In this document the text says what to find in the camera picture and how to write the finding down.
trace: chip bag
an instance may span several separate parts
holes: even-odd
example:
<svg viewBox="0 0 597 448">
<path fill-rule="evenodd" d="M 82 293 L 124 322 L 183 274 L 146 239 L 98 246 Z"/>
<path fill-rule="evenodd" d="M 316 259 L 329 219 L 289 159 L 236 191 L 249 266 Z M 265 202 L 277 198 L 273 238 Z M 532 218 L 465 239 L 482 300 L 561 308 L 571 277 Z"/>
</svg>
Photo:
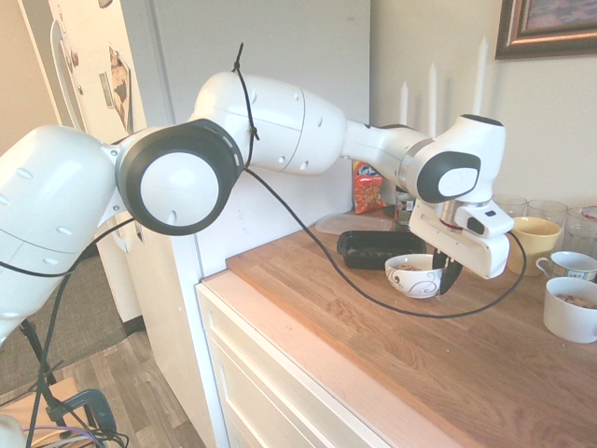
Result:
<svg viewBox="0 0 597 448">
<path fill-rule="evenodd" d="M 382 199 L 383 177 L 371 165 L 353 161 L 354 210 L 364 213 L 385 207 Z"/>
</svg>

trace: candle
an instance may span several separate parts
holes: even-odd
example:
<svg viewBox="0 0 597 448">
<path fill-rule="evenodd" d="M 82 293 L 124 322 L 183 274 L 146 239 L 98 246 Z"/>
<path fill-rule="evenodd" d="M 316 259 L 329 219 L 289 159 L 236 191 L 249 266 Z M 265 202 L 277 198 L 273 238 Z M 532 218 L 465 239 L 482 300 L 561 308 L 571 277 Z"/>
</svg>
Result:
<svg viewBox="0 0 597 448">
<path fill-rule="evenodd" d="M 429 69 L 429 136 L 437 134 L 437 69 L 434 63 Z"/>
<path fill-rule="evenodd" d="M 483 85 L 485 84 L 485 67 L 487 66 L 487 39 L 483 37 L 479 46 L 477 59 L 477 81 L 475 82 L 475 99 L 473 100 L 473 114 L 480 115 L 481 101 L 483 99 Z"/>
<path fill-rule="evenodd" d="M 402 89 L 400 90 L 400 124 L 404 124 L 405 126 L 408 124 L 409 118 L 409 87 L 407 86 L 407 81 L 404 81 L 402 84 Z"/>
</svg>

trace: black container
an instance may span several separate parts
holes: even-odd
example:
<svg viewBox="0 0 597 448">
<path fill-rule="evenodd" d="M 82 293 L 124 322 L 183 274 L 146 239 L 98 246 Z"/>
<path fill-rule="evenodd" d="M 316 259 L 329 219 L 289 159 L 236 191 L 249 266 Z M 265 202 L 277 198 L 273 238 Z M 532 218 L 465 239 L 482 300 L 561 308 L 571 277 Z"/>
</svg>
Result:
<svg viewBox="0 0 597 448">
<path fill-rule="evenodd" d="M 407 231 L 346 231 L 340 235 L 336 250 L 349 268 L 383 271 L 387 259 L 424 254 L 426 245 Z"/>
</svg>

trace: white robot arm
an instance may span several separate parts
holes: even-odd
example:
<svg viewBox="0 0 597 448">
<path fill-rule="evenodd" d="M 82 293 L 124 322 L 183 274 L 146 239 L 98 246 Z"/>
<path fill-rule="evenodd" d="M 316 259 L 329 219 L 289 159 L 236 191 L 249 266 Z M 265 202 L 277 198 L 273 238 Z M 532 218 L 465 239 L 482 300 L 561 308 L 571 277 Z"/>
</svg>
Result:
<svg viewBox="0 0 597 448">
<path fill-rule="evenodd" d="M 462 116 L 432 139 L 408 127 L 352 122 L 282 82 L 245 81 L 260 137 L 252 166 L 320 175 L 338 158 L 366 161 L 419 198 L 415 234 L 485 278 L 504 270 L 512 220 L 491 201 L 505 143 L 500 123 Z M 32 131 L 0 159 L 0 261 L 63 273 L 123 208 L 164 234 L 205 229 L 249 157 L 248 126 L 242 85 L 222 73 L 203 86 L 189 122 L 146 129 L 118 145 L 60 126 Z M 0 266 L 0 344 L 59 280 Z"/>
</svg>

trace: drinking glass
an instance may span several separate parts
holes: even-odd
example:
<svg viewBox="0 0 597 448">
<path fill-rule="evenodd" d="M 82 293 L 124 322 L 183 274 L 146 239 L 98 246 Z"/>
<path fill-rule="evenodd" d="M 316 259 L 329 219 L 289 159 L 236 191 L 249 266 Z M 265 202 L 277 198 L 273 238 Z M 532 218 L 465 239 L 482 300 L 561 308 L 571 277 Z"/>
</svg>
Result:
<svg viewBox="0 0 597 448">
<path fill-rule="evenodd" d="M 537 199 L 527 204 L 526 216 L 541 217 L 563 227 L 567 211 L 568 206 L 564 203 Z"/>
<path fill-rule="evenodd" d="M 597 207 L 571 208 L 566 216 L 563 250 L 597 257 Z"/>
<path fill-rule="evenodd" d="M 493 201 L 510 215 L 510 217 L 524 217 L 526 199 L 515 194 L 494 194 Z"/>
</svg>

